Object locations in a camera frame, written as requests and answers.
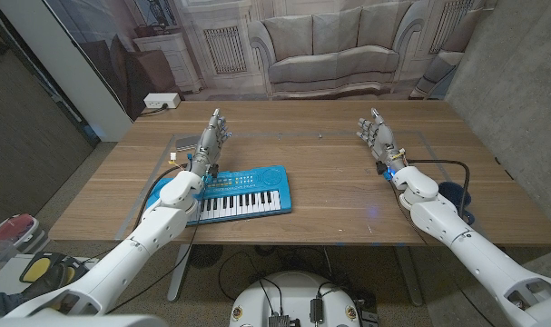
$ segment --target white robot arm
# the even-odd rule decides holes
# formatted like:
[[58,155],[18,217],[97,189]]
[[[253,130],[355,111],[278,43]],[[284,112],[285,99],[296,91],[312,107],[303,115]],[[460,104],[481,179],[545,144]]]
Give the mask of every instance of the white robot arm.
[[138,227],[84,277],[59,290],[25,302],[5,318],[28,317],[56,304],[67,303],[67,314],[106,314],[123,290],[158,249],[179,235],[196,213],[196,199],[205,187],[209,168],[216,164],[226,133],[217,109],[202,132],[189,171],[179,172],[160,192],[160,199],[144,213]]
[[377,160],[379,173],[404,191],[399,197],[419,230],[445,244],[487,289],[516,327],[551,326],[551,278],[530,272],[458,217],[453,203],[418,168],[408,166],[392,132],[372,109],[374,122],[360,119],[358,136]]

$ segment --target power strip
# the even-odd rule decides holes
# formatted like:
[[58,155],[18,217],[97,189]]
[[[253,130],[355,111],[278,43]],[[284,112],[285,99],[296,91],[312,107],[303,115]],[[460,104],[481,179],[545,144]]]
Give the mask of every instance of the power strip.
[[178,94],[148,94],[144,98],[146,108],[160,109],[164,104],[167,108],[176,108],[181,102],[181,98]]

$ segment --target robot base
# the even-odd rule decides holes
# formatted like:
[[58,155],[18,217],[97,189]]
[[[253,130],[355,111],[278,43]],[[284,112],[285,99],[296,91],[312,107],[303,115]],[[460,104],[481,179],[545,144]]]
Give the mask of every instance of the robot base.
[[[327,279],[309,272],[276,272],[267,276],[267,279],[276,283],[281,288],[283,297],[281,306],[283,315],[289,315],[290,320],[300,320],[302,326],[311,326],[310,302],[315,299],[318,288]],[[273,311],[276,315],[280,310],[280,294],[277,288],[265,280],[261,280],[265,291],[269,296]],[[331,289],[333,292],[326,294],[323,300],[323,322],[319,326],[346,326],[359,327],[359,317],[351,318],[348,312],[355,312],[354,302],[341,289],[334,288],[333,284],[321,287],[321,294]],[[259,282],[253,283],[239,295],[232,306],[230,327],[241,326],[268,326],[271,316],[271,308],[265,297]]]

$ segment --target blue toy keyboard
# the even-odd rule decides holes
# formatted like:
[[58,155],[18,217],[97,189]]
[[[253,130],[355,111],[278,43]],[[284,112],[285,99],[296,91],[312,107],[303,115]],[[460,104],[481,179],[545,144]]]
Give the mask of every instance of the blue toy keyboard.
[[[146,207],[160,198],[160,190],[172,178],[162,178],[154,186]],[[281,165],[243,172],[219,172],[207,183],[198,212],[187,224],[216,223],[291,212],[290,186]]]

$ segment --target wooden table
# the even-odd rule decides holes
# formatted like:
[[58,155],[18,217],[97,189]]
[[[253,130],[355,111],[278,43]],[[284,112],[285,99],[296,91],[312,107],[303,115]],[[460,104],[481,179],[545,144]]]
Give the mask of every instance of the wooden table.
[[[156,164],[162,163],[158,172],[170,167],[172,136],[200,135],[213,110],[221,108],[234,133],[222,148],[221,170],[284,165],[293,209],[201,225],[195,243],[423,245],[389,184],[376,175],[369,148],[355,135],[358,119],[370,118],[371,107],[384,116],[408,158],[459,160],[470,167],[468,209],[491,242],[551,246],[551,222],[448,104],[435,101],[182,102],[177,110],[138,119],[49,235],[91,242],[125,237],[135,219],[126,216]],[[463,182],[460,167],[418,167],[438,182]],[[193,230],[187,228],[176,242],[190,241]]]

